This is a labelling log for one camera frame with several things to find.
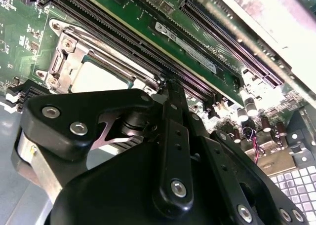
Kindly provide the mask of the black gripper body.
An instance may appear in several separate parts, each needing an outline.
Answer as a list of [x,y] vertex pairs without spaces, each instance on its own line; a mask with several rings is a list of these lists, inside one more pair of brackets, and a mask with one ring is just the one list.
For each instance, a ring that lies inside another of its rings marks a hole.
[[50,213],[53,225],[222,225],[202,188],[201,157],[185,125],[167,121],[142,143],[70,181]]

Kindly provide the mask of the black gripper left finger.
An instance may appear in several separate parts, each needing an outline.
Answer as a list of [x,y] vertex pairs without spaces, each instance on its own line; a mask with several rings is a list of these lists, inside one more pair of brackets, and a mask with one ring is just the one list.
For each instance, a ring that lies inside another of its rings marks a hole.
[[46,190],[55,201],[64,186],[87,170],[90,150],[134,136],[138,149],[157,149],[151,190],[162,212],[186,212],[193,200],[187,103],[173,82],[158,103],[139,89],[28,97],[12,151],[12,164],[23,177]]

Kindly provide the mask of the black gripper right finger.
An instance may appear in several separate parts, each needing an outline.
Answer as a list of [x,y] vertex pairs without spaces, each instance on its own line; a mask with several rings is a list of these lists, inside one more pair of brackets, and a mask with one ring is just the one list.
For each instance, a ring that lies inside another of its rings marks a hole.
[[202,120],[184,113],[190,149],[201,157],[202,188],[214,188],[210,204],[223,225],[307,225],[297,206],[223,131],[208,133]]

